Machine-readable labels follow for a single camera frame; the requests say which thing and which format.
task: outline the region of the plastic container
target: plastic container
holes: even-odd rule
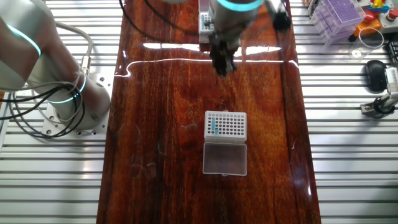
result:
[[[322,0],[315,12],[323,16],[333,35],[351,31],[366,17],[355,0]]]
[[[205,143],[203,173],[247,175],[247,146],[245,144]]]
[[[348,39],[355,31],[355,28],[352,28],[349,31],[333,35],[325,20],[321,15],[319,15],[319,12],[314,12],[311,21],[315,28],[319,31],[321,38],[325,41],[325,46],[329,46],[330,44],[341,39]]]
[[[206,111],[205,142],[244,143],[246,113]]]
[[[359,32],[358,38],[355,40],[348,55],[353,60],[362,60],[368,56],[373,50],[383,46],[384,37],[375,28],[366,27]]]
[[[247,174],[247,114],[206,111],[203,173]]]

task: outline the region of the yellow object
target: yellow object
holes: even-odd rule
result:
[[[367,27],[371,27],[371,28],[375,28],[375,29],[379,30],[380,27],[381,27],[381,23],[380,23],[380,21],[379,21],[378,18],[376,18],[375,20],[373,20],[373,21],[371,21],[371,22],[363,21],[363,22],[361,22],[361,23],[357,26],[357,28],[356,28],[356,30],[355,30],[355,32],[354,32],[354,36],[355,36],[355,37],[358,37],[358,36],[359,36],[359,32],[361,32],[361,30],[362,30],[363,28],[367,28]]]
[[[382,0],[374,0],[372,7],[383,7],[383,1]]]

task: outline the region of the blue led ring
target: blue led ring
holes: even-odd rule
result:
[[[15,35],[22,37],[23,39],[27,40],[30,44],[32,44],[33,47],[36,48],[37,53],[39,53],[39,56],[42,55],[42,51],[40,50],[40,47],[31,38],[26,36],[23,32],[13,28],[12,26],[10,26],[10,25],[7,25],[7,26]]]
[[[82,86],[81,86],[81,88],[80,88],[80,93],[82,93],[82,91],[83,91],[83,89],[85,88],[85,85],[86,85],[86,76],[84,76],[84,77],[85,77],[85,80],[83,81],[83,84],[82,84]],[[76,98],[78,95],[79,95],[79,93],[76,93],[76,95],[75,95],[74,97],[71,97],[71,98],[69,98],[69,99],[67,99],[67,100],[59,101],[59,102],[54,102],[54,101],[50,101],[50,100],[47,100],[47,101],[48,101],[49,103],[66,103],[66,102],[69,102],[69,101],[73,100],[73,99]]]
[[[217,1],[225,8],[236,12],[247,12],[257,9],[264,2],[264,0],[255,0],[254,2],[250,2],[247,4],[238,4],[227,0],[217,0]]]

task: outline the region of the robotic arm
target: robotic arm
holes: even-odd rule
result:
[[[213,25],[213,29],[208,35],[208,41],[211,46],[210,57],[219,75],[226,76],[227,73],[236,70],[233,55],[241,44],[241,34],[254,23],[262,3],[265,4],[275,30],[290,27],[289,15],[285,10],[284,3],[280,0],[210,1],[209,24]]]
[[[0,89],[20,90],[25,83],[44,93],[57,85],[76,83],[86,113],[79,129],[98,124],[110,107],[103,86],[92,81],[61,41],[50,9],[41,0],[0,0]],[[73,98],[60,91],[49,98],[60,119],[74,115]]]

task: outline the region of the wooden table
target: wooden table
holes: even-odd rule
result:
[[[197,1],[150,2],[197,30]],[[198,37],[143,0],[126,10],[144,32],[186,45],[143,38],[123,19],[97,223],[320,223],[293,30],[258,19],[238,70],[220,78]],[[206,110],[247,113],[247,176],[203,174]]]

